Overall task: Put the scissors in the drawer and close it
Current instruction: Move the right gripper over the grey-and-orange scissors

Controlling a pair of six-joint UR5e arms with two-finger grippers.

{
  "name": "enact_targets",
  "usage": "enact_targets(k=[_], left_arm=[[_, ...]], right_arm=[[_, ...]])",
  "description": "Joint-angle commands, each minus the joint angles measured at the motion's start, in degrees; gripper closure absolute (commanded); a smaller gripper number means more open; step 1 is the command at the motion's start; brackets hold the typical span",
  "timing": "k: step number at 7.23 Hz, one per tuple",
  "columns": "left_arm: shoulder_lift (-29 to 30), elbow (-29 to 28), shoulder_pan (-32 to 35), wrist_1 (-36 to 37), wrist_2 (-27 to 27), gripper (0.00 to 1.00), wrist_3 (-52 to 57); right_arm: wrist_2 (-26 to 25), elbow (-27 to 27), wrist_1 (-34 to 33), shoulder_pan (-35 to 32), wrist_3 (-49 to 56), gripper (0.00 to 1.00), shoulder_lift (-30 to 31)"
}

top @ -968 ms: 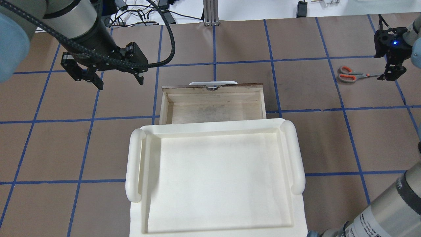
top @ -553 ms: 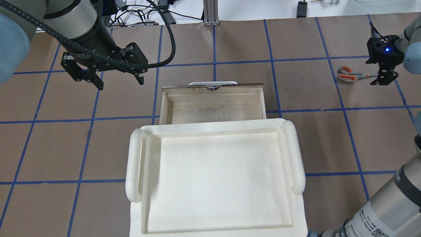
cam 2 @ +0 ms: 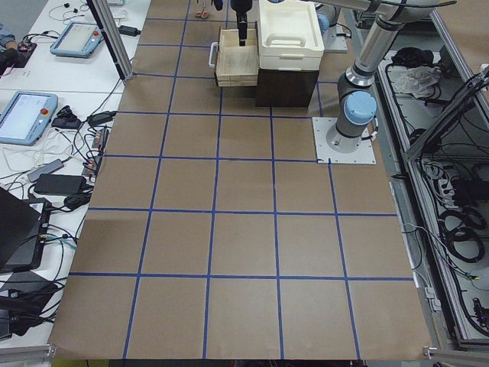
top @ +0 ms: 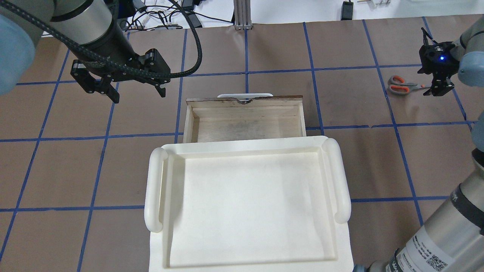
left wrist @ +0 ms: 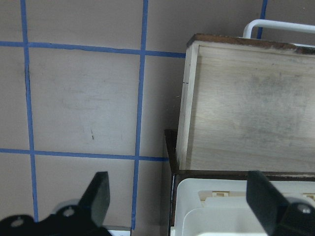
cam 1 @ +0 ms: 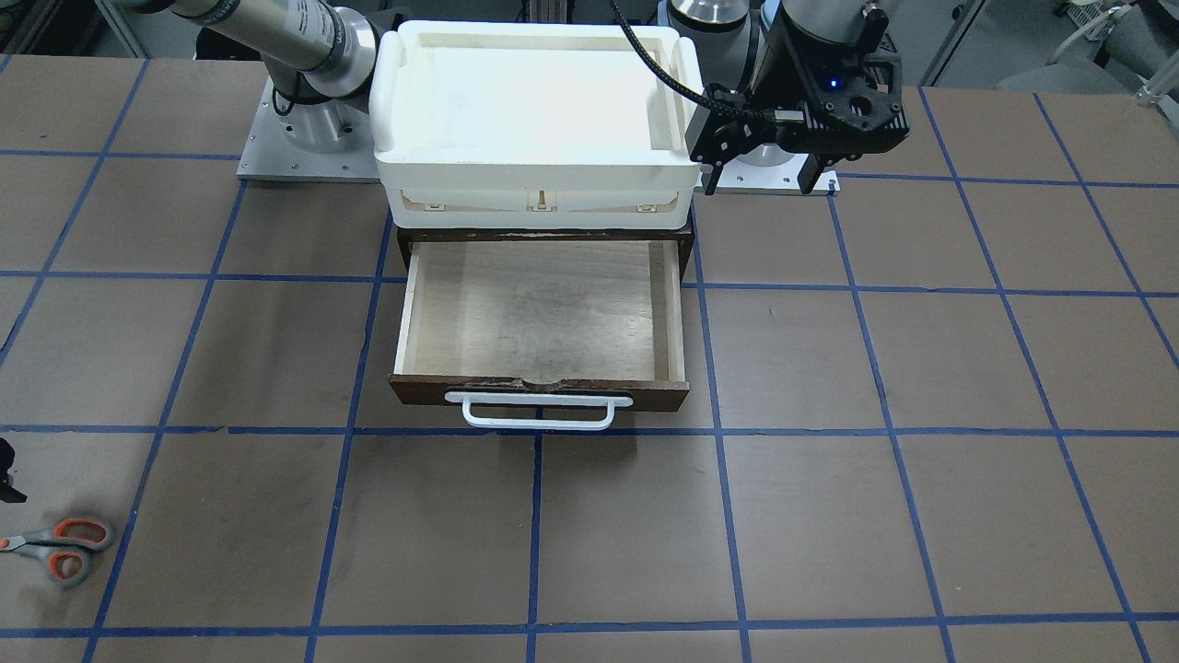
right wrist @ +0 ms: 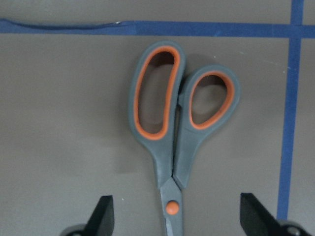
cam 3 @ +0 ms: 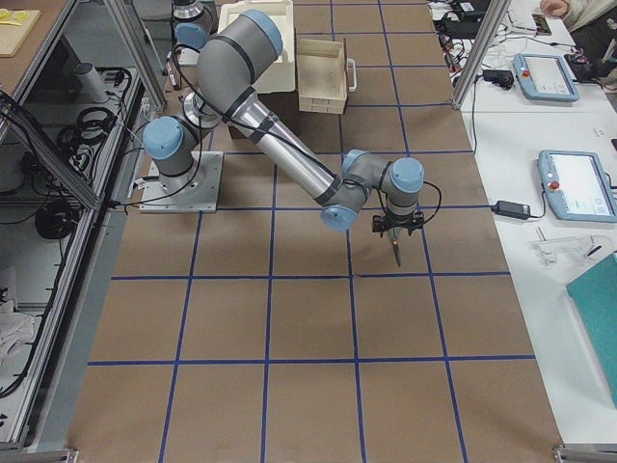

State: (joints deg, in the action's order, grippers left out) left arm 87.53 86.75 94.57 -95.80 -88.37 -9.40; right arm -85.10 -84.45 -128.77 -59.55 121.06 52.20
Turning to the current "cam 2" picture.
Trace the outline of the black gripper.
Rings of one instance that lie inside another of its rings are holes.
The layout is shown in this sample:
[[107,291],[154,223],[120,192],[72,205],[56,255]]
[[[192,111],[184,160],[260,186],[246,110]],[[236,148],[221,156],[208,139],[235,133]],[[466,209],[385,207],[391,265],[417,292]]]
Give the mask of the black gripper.
[[230,0],[229,2],[232,10],[236,12],[238,44],[243,47],[248,37],[247,12],[252,9],[252,0]]

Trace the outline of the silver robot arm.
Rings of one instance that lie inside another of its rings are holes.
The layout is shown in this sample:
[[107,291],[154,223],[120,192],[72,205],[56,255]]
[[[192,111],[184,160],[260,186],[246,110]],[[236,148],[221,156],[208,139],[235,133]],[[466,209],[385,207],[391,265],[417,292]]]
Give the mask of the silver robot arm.
[[355,11],[376,15],[354,63],[345,70],[338,81],[340,113],[327,134],[328,145],[336,151],[353,152],[377,110],[377,103],[368,89],[374,74],[390,49],[399,30],[405,24],[428,16],[435,8],[454,5],[455,1],[321,1]]

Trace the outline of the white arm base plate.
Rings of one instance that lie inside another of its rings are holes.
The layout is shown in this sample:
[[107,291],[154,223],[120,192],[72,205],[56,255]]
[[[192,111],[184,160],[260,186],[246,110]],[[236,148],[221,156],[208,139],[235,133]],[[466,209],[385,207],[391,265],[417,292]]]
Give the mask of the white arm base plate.
[[368,129],[361,137],[346,138],[336,129],[337,118],[313,117],[316,161],[319,164],[376,164]]

